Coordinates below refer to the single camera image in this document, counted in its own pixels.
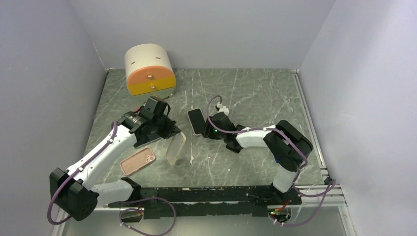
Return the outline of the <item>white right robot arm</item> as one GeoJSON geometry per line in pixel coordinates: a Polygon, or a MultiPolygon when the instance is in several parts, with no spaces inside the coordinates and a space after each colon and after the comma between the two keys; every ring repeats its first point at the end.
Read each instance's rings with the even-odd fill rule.
{"type": "Polygon", "coordinates": [[[289,190],[307,163],[312,143],[288,121],[263,128],[234,125],[224,112],[208,117],[201,134],[212,140],[223,140],[226,149],[240,153],[244,148],[268,148],[278,164],[270,197],[276,204],[289,198],[289,190]]]}

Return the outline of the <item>black phone front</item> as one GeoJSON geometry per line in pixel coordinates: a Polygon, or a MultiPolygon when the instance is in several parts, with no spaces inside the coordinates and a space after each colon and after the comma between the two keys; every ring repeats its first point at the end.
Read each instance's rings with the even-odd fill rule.
{"type": "Polygon", "coordinates": [[[192,109],[187,112],[188,119],[190,121],[193,134],[201,135],[206,124],[206,120],[203,116],[200,108],[192,109]]]}

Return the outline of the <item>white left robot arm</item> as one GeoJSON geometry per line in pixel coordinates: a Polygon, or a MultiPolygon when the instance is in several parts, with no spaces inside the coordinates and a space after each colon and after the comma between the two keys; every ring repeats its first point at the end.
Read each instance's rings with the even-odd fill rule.
{"type": "Polygon", "coordinates": [[[49,175],[48,222],[52,225],[65,222],[52,218],[54,205],[77,221],[87,218],[97,206],[116,202],[136,206],[142,199],[142,187],[129,177],[107,184],[96,184],[96,181],[128,147],[138,148],[179,134],[181,129],[169,118],[170,111],[165,100],[151,96],[138,110],[126,112],[113,121],[110,133],[82,159],[65,170],[54,169],[49,175]]]}

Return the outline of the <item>black phone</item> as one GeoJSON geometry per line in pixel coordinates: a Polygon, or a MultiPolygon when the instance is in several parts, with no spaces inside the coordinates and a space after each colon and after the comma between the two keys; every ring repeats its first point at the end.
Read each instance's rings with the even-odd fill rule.
{"type": "Polygon", "coordinates": [[[145,135],[145,136],[137,136],[137,142],[133,145],[133,147],[135,149],[138,149],[139,147],[142,147],[144,145],[147,145],[148,143],[152,143],[158,139],[160,139],[161,137],[157,134],[149,134],[149,135],[145,135]]]}
{"type": "Polygon", "coordinates": [[[187,112],[188,119],[190,121],[193,134],[201,135],[206,124],[206,120],[203,116],[200,108],[192,109],[187,112]]]}

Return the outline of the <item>beige phone case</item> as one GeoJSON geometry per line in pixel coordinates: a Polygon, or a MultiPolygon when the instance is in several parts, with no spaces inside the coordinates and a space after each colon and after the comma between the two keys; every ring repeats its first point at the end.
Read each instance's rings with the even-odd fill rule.
{"type": "Polygon", "coordinates": [[[171,166],[176,164],[185,142],[186,136],[182,131],[170,138],[170,143],[166,150],[165,157],[171,166]]]}

